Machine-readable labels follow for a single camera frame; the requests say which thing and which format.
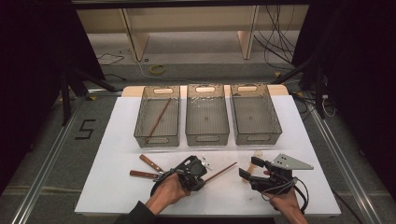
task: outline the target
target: table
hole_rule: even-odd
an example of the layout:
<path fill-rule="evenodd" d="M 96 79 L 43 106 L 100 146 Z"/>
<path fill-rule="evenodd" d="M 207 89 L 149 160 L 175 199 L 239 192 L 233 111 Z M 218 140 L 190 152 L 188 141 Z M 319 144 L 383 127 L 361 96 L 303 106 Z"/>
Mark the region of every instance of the table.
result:
<path fill-rule="evenodd" d="M 139 160 L 145 153 L 163 169 L 178 165 L 190 155 L 205 158 L 213 166 L 207 179 L 234 161 L 238 163 L 227 172 L 207 183 L 203 189 L 193 192 L 177 204 L 167 207 L 162 216 L 186 217 L 274 217 L 279 213 L 265 202 L 260 193 L 250 189 L 238 175 L 238 167 L 247 169 L 250 157 L 261 150 L 265 160 L 273 160 L 279 153 L 315 167 L 309 171 L 294 171 L 309 190 L 310 201 L 305 211 L 308 216 L 338 216 L 341 214 L 318 158 L 309 141 L 300 115 L 291 96 L 282 85 L 269 86 L 283 133 L 274 146 L 237 146 L 233 138 L 233 125 L 229 98 L 226 100 L 230 122 L 230 136 L 225 147 L 188 147 L 184 134 L 186 113 L 186 86 L 181 86 L 180 146 L 169 148 L 140 148 L 134 139 L 134 126 L 143 87 L 125 89 L 113 109 L 97 156 L 92 165 L 84 189 L 78 200 L 76 212 L 84 215 L 125 214 L 135 203 L 145 202 L 153 182 L 149 179 L 129 176 L 132 169 L 153 173 Z M 262 175 L 256 168 L 254 175 Z"/>

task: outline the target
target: brown stick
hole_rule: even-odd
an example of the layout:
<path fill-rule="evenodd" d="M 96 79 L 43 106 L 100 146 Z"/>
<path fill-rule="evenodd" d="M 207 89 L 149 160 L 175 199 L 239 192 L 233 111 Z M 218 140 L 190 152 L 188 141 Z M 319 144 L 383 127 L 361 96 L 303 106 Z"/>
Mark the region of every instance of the brown stick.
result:
<path fill-rule="evenodd" d="M 220 175 L 220 174 L 223 173 L 224 171 L 230 169 L 230 167 L 234 166 L 235 164 L 236 164 L 236 162 L 234 162 L 233 164 L 227 166 L 226 168 L 222 169 L 222 170 L 221 170 L 220 172 L 218 172 L 217 174 L 210 176 L 210 177 L 209 177 L 206 181 L 204 181 L 204 182 L 207 183 L 209 180 L 215 178 L 216 176 Z"/>
<path fill-rule="evenodd" d="M 157 121 L 155 121 L 154 126 L 152 126 L 152 128 L 151 128 L 151 131 L 149 131 L 148 138 L 146 138 L 146 143 L 149 141 L 149 138 L 154 133 L 155 128 L 157 128 L 157 125 L 160 122 L 161 118 L 163 117 L 163 113 L 165 112 L 165 110 L 168 107 L 169 103 L 171 103 L 171 98 L 169 98 L 168 102 L 166 103 L 165 107 L 163 108 L 163 112 L 161 112 L 160 116 L 157 118 Z"/>

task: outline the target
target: transparent gray bin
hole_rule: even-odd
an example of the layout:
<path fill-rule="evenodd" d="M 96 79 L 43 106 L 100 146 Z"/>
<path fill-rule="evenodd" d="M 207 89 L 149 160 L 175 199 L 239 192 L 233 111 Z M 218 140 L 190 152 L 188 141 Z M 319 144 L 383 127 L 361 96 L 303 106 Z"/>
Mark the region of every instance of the transparent gray bin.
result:
<path fill-rule="evenodd" d="M 264 83 L 231 85 L 233 128 L 237 145 L 274 145 L 282 134 Z"/>
<path fill-rule="evenodd" d="M 187 144 L 226 146 L 229 135 L 223 85 L 190 84 L 187 88 Z"/>
<path fill-rule="evenodd" d="M 147 86 L 143 90 L 134 137 L 140 147 L 179 145 L 179 86 Z"/>

